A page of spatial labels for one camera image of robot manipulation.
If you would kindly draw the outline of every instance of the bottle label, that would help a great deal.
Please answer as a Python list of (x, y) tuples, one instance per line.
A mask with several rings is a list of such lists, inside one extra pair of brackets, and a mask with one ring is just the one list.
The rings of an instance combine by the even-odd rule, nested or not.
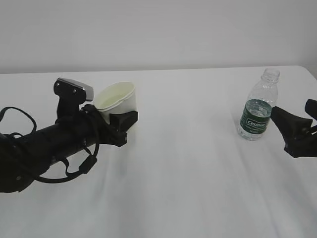
[[(264, 108), (270, 108), (270, 105), (265, 101), (260, 101)], [(244, 107), (244, 111), (241, 116), (240, 125), (241, 127), (248, 133), (251, 134), (262, 134), (265, 132), (270, 117), (258, 117), (251, 114), (246, 107)]]

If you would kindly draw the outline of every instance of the white paper cup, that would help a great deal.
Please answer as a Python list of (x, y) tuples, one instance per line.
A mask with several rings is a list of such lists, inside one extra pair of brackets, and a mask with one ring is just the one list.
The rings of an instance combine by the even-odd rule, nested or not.
[(109, 114), (136, 111), (135, 87), (131, 82), (120, 82), (104, 89), (94, 100), (94, 105), (109, 123)]

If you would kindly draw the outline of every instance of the white tablecloth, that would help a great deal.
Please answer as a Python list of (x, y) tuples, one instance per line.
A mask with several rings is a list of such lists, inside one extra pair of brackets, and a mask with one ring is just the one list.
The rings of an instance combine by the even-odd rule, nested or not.
[[(264, 69), (1, 74), (0, 107), (22, 108), (39, 128), (56, 119), (58, 77), (87, 83), (95, 95), (134, 82), (139, 121), (127, 145), (101, 146), (87, 175), (0, 194), (0, 237), (316, 238), (317, 158), (290, 157), (272, 122), (259, 141), (236, 132)], [(279, 69), (278, 106), (308, 117), (316, 80), (302, 67)], [(16, 112), (0, 123), (2, 133), (30, 129)], [(74, 155), (71, 169), (84, 158)], [(45, 176), (63, 177), (64, 166)]]

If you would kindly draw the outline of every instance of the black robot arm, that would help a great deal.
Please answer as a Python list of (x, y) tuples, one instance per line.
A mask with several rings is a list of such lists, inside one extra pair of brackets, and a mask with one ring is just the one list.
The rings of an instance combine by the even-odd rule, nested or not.
[[(305, 112), (317, 119), (317, 101), (307, 100)], [(284, 138), (288, 154), (294, 158), (317, 157), (317, 126), (312, 127), (312, 119), (295, 116), (279, 107), (272, 109), (271, 119)]]
[[(138, 120), (138, 112), (109, 115), (105, 122), (97, 109), (90, 104), (79, 109), (85, 101), (92, 101), (92, 87), (80, 82), (59, 78), (54, 84), (59, 96), (55, 124), (36, 130), (36, 123), (26, 112), (7, 107), (0, 112), (0, 120), (9, 109), (16, 109), (32, 120), (30, 134), (0, 133), (0, 192), (22, 191), (34, 180), (60, 183), (86, 174), (97, 161), (99, 144), (122, 146), (127, 143), (127, 130)], [(93, 153), (87, 148), (95, 144)], [(67, 157), (85, 150), (88, 157), (78, 171), (69, 173)], [(44, 178), (52, 164), (66, 166), (64, 178)]]

